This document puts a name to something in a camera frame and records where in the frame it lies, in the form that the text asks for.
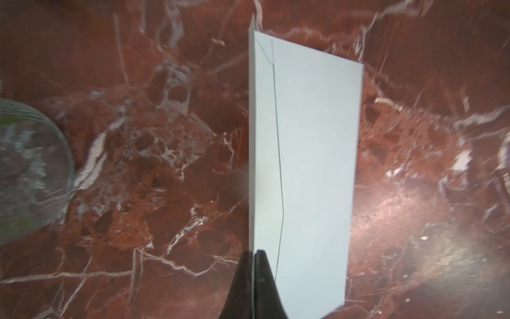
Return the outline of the light blue envelope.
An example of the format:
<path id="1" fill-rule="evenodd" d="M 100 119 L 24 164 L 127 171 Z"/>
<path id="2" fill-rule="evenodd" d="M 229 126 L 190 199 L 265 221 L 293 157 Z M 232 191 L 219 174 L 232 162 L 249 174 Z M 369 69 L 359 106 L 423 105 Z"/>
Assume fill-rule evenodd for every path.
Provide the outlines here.
<path id="1" fill-rule="evenodd" d="M 249 27 L 249 247 L 260 318 L 345 304 L 363 66 Z"/>

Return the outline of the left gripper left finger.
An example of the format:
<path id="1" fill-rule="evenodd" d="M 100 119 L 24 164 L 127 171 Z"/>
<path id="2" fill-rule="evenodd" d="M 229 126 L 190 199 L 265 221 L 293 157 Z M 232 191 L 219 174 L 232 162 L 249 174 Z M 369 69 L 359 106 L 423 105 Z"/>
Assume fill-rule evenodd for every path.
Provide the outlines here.
<path id="1" fill-rule="evenodd" d="M 252 318 L 252 258 L 252 252 L 242 253 L 218 319 Z"/>

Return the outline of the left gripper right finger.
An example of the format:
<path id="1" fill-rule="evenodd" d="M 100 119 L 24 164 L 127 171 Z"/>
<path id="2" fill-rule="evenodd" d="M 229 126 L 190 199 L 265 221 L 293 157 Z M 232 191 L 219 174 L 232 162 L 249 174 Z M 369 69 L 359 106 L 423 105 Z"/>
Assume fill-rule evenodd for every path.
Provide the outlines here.
<path id="1" fill-rule="evenodd" d="M 253 272 L 253 318 L 287 319 L 265 251 L 257 250 Z"/>

